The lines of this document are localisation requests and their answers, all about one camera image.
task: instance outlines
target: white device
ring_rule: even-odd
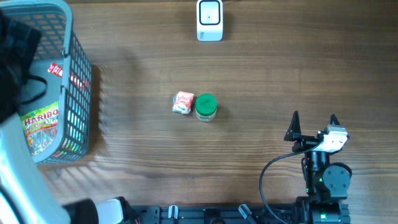
[[[223,38],[223,2],[198,0],[197,37],[199,41],[219,41]]]

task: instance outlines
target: candy wrapper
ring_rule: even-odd
[[[51,63],[51,65],[50,65],[49,69],[47,69],[47,71],[56,76],[59,76],[59,77],[62,77],[62,75],[63,75],[63,68],[61,66],[57,65],[55,62]]]
[[[192,101],[193,93],[179,91],[173,98],[172,110],[181,114],[189,114],[191,112]]]
[[[30,153],[45,151],[57,135],[58,102],[21,116]]]
[[[63,75],[63,68],[59,65],[57,65],[55,62],[51,63],[51,65],[49,66],[49,69],[47,69],[48,72],[62,77]],[[87,80],[80,80],[77,75],[74,75],[73,73],[70,74],[70,81],[75,84],[75,86],[77,86],[78,88],[80,88],[81,90],[85,90],[85,88],[89,88],[90,87],[90,83]]]

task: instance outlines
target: small jar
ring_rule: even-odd
[[[201,121],[211,121],[217,112],[217,99],[211,94],[200,95],[195,102],[195,111]]]

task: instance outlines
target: white robot part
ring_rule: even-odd
[[[314,151],[334,153],[339,151],[348,140],[348,133],[344,126],[329,124],[327,134],[323,135],[323,142]]]
[[[123,221],[123,209],[116,198],[96,203],[99,224],[118,224]]]

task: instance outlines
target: gray plastic basket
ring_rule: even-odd
[[[42,32],[39,47],[30,68],[33,75],[47,80],[45,96],[21,106],[20,115],[59,101],[57,135],[43,152],[32,156],[35,163],[73,162],[88,152],[90,136],[91,66],[76,35],[73,14],[60,0],[0,2],[4,15]],[[52,62],[63,67],[63,77],[47,71]],[[39,82],[29,82],[22,98],[43,90]]]

